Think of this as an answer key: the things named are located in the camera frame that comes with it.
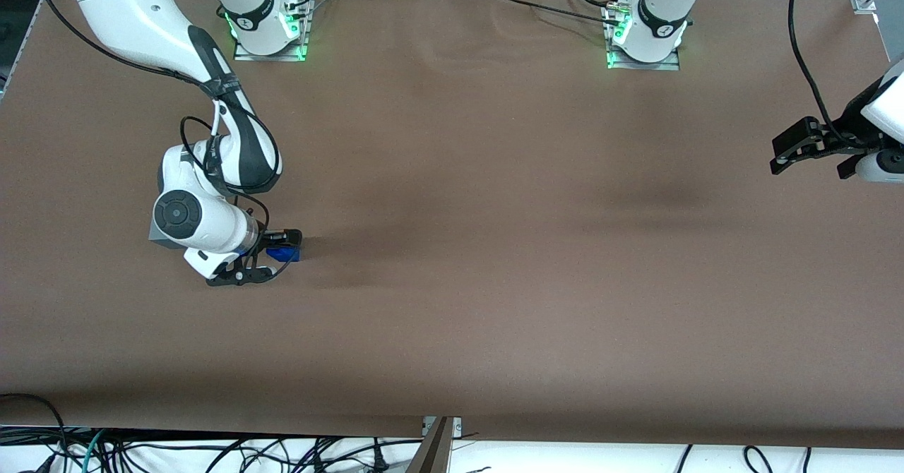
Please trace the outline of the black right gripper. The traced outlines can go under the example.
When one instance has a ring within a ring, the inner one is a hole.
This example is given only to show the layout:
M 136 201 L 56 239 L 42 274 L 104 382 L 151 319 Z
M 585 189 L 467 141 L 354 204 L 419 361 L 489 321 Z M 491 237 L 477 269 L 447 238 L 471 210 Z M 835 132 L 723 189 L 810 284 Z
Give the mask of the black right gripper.
M 249 248 L 249 262 L 258 262 L 258 259 L 267 252 L 268 249 L 281 249 L 284 246 L 301 246 L 303 242 L 303 233 L 300 229 L 262 229 L 258 233 L 257 239 L 252 242 Z M 269 268 L 279 268 L 283 261 L 270 256 L 263 257 L 263 265 Z

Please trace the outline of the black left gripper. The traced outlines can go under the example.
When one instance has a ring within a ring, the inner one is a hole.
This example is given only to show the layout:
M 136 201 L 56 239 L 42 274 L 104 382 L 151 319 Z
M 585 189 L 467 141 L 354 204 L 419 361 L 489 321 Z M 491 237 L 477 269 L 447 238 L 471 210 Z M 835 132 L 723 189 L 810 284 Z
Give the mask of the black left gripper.
M 867 155 L 882 148 L 884 135 L 867 120 L 837 120 L 834 131 L 813 116 L 805 116 L 772 139 L 771 174 L 778 176 L 792 164 L 830 155 Z

